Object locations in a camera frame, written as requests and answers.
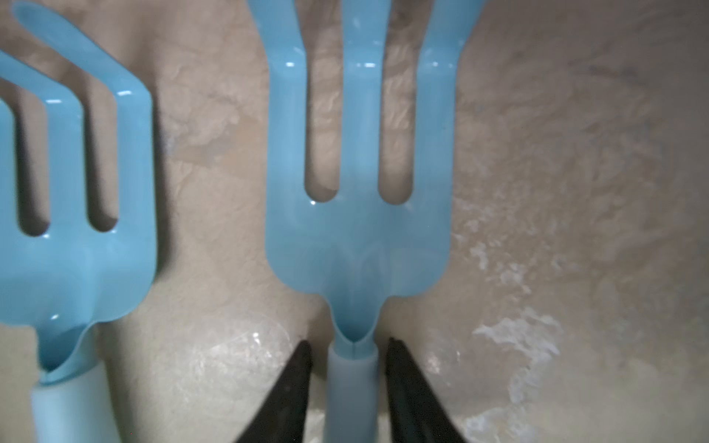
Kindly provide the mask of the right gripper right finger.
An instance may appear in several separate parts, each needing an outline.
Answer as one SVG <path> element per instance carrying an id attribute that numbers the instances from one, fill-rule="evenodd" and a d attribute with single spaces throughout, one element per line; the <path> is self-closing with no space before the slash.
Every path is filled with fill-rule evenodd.
<path id="1" fill-rule="evenodd" d="M 404 341 L 389 339 L 385 376 L 392 442 L 465 442 Z"/>

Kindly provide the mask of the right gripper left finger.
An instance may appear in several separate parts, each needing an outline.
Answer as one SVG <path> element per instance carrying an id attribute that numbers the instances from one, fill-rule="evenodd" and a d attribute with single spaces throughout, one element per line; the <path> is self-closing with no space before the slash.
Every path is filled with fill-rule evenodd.
<path id="1" fill-rule="evenodd" d="M 262 406 L 236 442 L 302 442 L 312 367 L 311 345 L 302 340 L 293 350 Z"/>

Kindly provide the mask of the light blue fork white handle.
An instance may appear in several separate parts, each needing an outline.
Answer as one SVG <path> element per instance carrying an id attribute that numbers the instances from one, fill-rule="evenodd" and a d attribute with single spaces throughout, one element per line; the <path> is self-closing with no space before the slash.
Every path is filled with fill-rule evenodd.
<path id="1" fill-rule="evenodd" d="M 295 4 L 252 1 L 269 63 L 265 249 L 287 286 L 323 296 L 332 313 L 328 442 L 378 434 L 379 352 L 386 299 L 424 293 L 450 253 L 458 62 L 480 1 L 434 4 L 418 56 L 414 184 L 403 204 L 379 192 L 382 70 L 391 3 L 345 1 L 340 184 L 326 202 L 305 188 L 308 65 Z"/>

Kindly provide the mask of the light blue rake white handle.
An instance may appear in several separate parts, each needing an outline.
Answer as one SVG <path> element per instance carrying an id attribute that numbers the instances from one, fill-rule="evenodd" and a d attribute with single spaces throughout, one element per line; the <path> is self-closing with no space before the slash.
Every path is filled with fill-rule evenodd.
<path id="1" fill-rule="evenodd" d="M 84 110 L 64 85 L 11 55 L 1 76 L 39 98 L 47 114 L 50 223 L 39 236 L 18 222 L 16 125 L 1 109 L 1 320 L 30 326 L 41 376 L 31 393 L 41 442 L 118 442 L 94 326 L 125 317 L 157 269 L 153 98 L 145 85 L 48 7 L 14 3 L 16 20 L 112 92 L 116 101 L 119 217 L 96 230 L 87 210 Z"/>

